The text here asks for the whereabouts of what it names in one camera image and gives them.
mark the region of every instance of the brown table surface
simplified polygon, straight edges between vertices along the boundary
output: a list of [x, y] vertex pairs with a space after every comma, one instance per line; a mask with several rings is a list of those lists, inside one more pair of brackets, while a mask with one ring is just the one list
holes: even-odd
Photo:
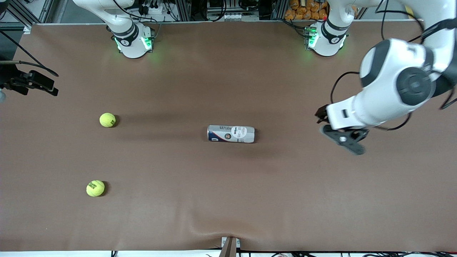
[[[202, 249], [232, 235], [257, 251], [457, 250], [457, 106], [437, 97], [403, 129], [372, 130], [362, 156], [319, 133], [334, 81], [379, 41], [379, 22], [354, 23], [324, 58], [282, 23], [163, 25], [152, 54], [127, 59], [105, 26], [34, 26], [21, 43], [60, 93], [6, 92], [0, 249]], [[360, 90], [350, 75], [335, 99]], [[209, 124], [253, 126], [258, 141], [207, 142]], [[106, 196], [86, 195], [95, 179]]]

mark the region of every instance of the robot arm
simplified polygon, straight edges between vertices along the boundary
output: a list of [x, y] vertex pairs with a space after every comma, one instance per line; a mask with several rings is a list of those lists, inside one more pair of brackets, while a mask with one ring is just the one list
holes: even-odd
[[[359, 2], [377, 6], [380, 0]], [[442, 10], [433, 14], [428, 11], [430, 2], [427, 0], [399, 2], [422, 17], [429, 30], [442, 21], [452, 23], [457, 17], [456, 0], [434, 1], [434, 6], [441, 6]], [[408, 114], [431, 97], [453, 88], [457, 83], [455, 27], [436, 31], [424, 40], [424, 44], [391, 38], [371, 48], [360, 66], [362, 92], [322, 107], [316, 114], [320, 121], [330, 123], [323, 128], [324, 134], [346, 148], [351, 145], [352, 152], [362, 154], [363, 147], [357, 141], [365, 138], [369, 128]], [[338, 50], [332, 45], [329, 49]], [[356, 135], [347, 137], [348, 132]]]
[[119, 51], [128, 58], [139, 58], [152, 51], [154, 38], [151, 28], [139, 22], [133, 22], [127, 14], [112, 14], [107, 10], [119, 10], [130, 7], [134, 0], [73, 0], [73, 2], [101, 18], [114, 34]]

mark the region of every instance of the cable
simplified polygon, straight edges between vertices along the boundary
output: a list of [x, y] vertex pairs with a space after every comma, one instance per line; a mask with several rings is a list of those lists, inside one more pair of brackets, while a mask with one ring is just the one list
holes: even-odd
[[288, 26], [291, 26], [293, 28], [299, 28], [299, 29], [304, 29], [305, 28], [305, 27], [300, 27], [300, 26], [294, 25], [293, 23], [291, 24], [291, 23], [287, 22], [286, 20], [284, 20], [282, 18], [274, 18], [273, 20], [274, 21], [276, 21], [276, 20], [277, 21], [282, 21], [283, 23], [286, 23]]
[[333, 92], [335, 91], [335, 88], [336, 88], [336, 85], [338, 84], [338, 82], [346, 75], [348, 74], [360, 74], [360, 72], [358, 71], [348, 71], [348, 72], [345, 72], [343, 73], [336, 81], [335, 81], [335, 84], [333, 84], [333, 87], [332, 87], [332, 91], [330, 91], [330, 102], [331, 103], [334, 103], [333, 102]]
[[384, 8], [384, 13], [383, 13], [383, 21], [381, 22], [381, 38], [385, 40], [384, 38], [384, 21], [386, 20], [386, 14], [387, 14], [387, 6], [389, 5], [389, 0], [386, 0], [386, 8]]
[[451, 104], [457, 102], [457, 98], [449, 102], [449, 100], [454, 96], [455, 90], [456, 90], [455, 87], [453, 87], [453, 88], [451, 89], [451, 92], [450, 92], [449, 95], [447, 96], [446, 100], [445, 100], [444, 103], [440, 106], [440, 110], [444, 110], [444, 109], [448, 108], [449, 106], [451, 106]]
[[402, 124], [398, 125], [398, 126], [395, 127], [395, 128], [386, 128], [386, 127], [383, 127], [383, 126], [376, 126], [376, 127], [374, 127], [374, 128], [375, 128], [375, 129], [384, 130], [384, 131], [397, 130], [397, 129], [403, 127], [404, 125], [406, 125], [406, 123], [408, 123], [408, 121], [411, 119], [411, 116], [413, 116], [413, 113], [412, 113], [412, 112], [408, 113], [408, 116], [406, 117], [406, 120], [404, 120]]
[[55, 73], [55, 71], [49, 69], [49, 68], [46, 68], [45, 66], [43, 65], [40, 65], [40, 64], [34, 64], [34, 63], [29, 63], [29, 62], [23, 62], [23, 61], [19, 61], [19, 64], [25, 64], [25, 65], [30, 65], [30, 66], [35, 66], [35, 67], [38, 67], [38, 68], [42, 68], [43, 70], [46, 70], [47, 72], [51, 73], [52, 75], [54, 75], [53, 73]]
[[221, 0], [221, 2], [222, 2], [222, 5], [221, 5], [221, 14], [220, 14], [219, 17], [218, 17], [216, 20], [214, 20], [213, 22], [222, 19], [222, 17], [224, 17], [224, 15], [225, 15], [225, 12], [227, 11], [227, 3], [225, 2], [225, 0]]
[[201, 0], [200, 1], [200, 5], [199, 5], [199, 9], [200, 9], [200, 15], [202, 16], [202, 18], [205, 20], [205, 21], [208, 21], [208, 17], [206, 17], [205, 14], [203, 14], [203, 10], [204, 10], [204, 7], [203, 7], [203, 2], [205, 0]]
[[165, 8], [167, 9], [167, 12], [170, 12], [170, 16], [173, 18], [173, 20], [175, 21], [179, 21], [178, 17], [175, 16], [175, 14], [173, 13], [173, 9], [171, 8], [170, 6], [170, 2], [168, 0], [165, 0], [164, 1], [164, 5], [165, 5]]
[[246, 11], [255, 11], [257, 9], [259, 9], [259, 2], [257, 2], [257, 5], [256, 6], [248, 6], [248, 5], [243, 5], [243, 1], [242, 0], [238, 0], [238, 6], [243, 9], [243, 10], [246, 10]]
[[390, 13], [403, 13], [403, 14], [406, 14], [408, 16], [411, 16], [420, 26], [420, 31], [421, 31], [421, 35], [409, 40], [408, 42], [412, 42], [418, 38], [420, 38], [422, 36], [422, 33], [424, 33], [424, 25], [419, 21], [419, 19], [417, 19], [414, 15], [410, 14], [410, 13], [407, 13], [405, 11], [393, 11], [393, 10], [387, 10], [387, 6], [389, 5], [389, 0], [386, 0], [386, 7], [384, 8], [383, 11], [379, 11], [379, 8], [381, 7], [381, 5], [383, 4], [384, 0], [382, 0], [379, 5], [376, 7], [376, 10], [374, 13], [383, 13], [383, 20], [381, 22], [381, 37], [382, 39], [384, 40], [384, 21], [386, 19], [386, 13], [390, 12]]
[[157, 33], [155, 34], [154, 39], [156, 39], [156, 38], [159, 36], [160, 27], [162, 27], [162, 23], [164, 23], [164, 21], [162, 21], [162, 22], [159, 24], [159, 28], [157, 29]]
[[113, 0], [113, 2], [119, 7], [119, 9], [121, 9], [123, 12], [127, 13], [128, 15], [130, 15], [130, 17], [133, 16], [133, 17], [139, 18], [140, 21], [141, 21], [141, 19], [149, 19], [149, 20], [151, 20], [151, 21], [154, 21], [155, 23], [158, 23], [154, 18], [143, 18], [143, 17], [141, 17], [141, 16], [137, 16], [137, 15], [128, 13], [124, 8], [122, 8], [122, 7], [116, 2], [116, 0]]
[[5, 17], [5, 15], [6, 15], [6, 10], [3, 12], [3, 15], [0, 18], [0, 21]]
[[296, 28], [295, 25], [293, 24], [292, 20], [290, 21], [290, 24], [293, 26], [293, 29], [295, 30], [295, 32], [296, 32], [298, 35], [300, 35], [300, 36], [302, 36], [302, 37], [305, 37], [305, 35], [303, 35], [302, 33], [300, 33], [300, 32], [297, 30], [297, 28]]
[[47, 70], [49, 73], [51, 73], [53, 76], [56, 76], [58, 77], [58, 74], [57, 72], [49, 69], [49, 68], [46, 68], [46, 66], [44, 66], [42, 63], [40, 63], [40, 61], [38, 61], [35, 57], [33, 57], [33, 55], [31, 55], [27, 50], [25, 50], [18, 42], [16, 42], [14, 39], [12, 39], [10, 36], [8, 36], [5, 32], [1, 31], [0, 30], [0, 33], [5, 36], [7, 39], [9, 39], [11, 42], [13, 42], [17, 47], [19, 47], [22, 51], [24, 51], [28, 56], [30, 56], [30, 58], [32, 58], [37, 64], [39, 64], [40, 68], [44, 68], [45, 70]]
[[[424, 28], [424, 25], [420, 22], [420, 20], [419, 20], [418, 18], [414, 17], [412, 14], [409, 14], [409, 13], [407, 13], [407, 12], [405, 12], [405, 11], [387, 10], [387, 11], [377, 11], [377, 12], [375, 12], [375, 13], [387, 13], [387, 12], [390, 12], [390, 13], [402, 13], [402, 14], [406, 14], [406, 15], [411, 16], [411, 17], [417, 22], [417, 24], [420, 26], [421, 34], [424, 32], [425, 28]], [[418, 39], [418, 38], [420, 38], [420, 37], [422, 37], [422, 35], [419, 35], [419, 36], [417, 36], [417, 37], [415, 37], [415, 38], [409, 40], [408, 42], [412, 42], [412, 41], [414, 41], [414, 40], [416, 40], [416, 39]]]

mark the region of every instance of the yellow tennis ball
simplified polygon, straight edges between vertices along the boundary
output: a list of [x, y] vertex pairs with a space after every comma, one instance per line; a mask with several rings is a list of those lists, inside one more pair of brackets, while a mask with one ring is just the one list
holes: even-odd
[[109, 112], [104, 113], [100, 116], [100, 124], [105, 128], [112, 127], [115, 123], [116, 117], [114, 117], [114, 115]]
[[103, 191], [105, 191], [105, 184], [100, 180], [93, 180], [86, 186], [87, 194], [92, 197], [100, 196]]

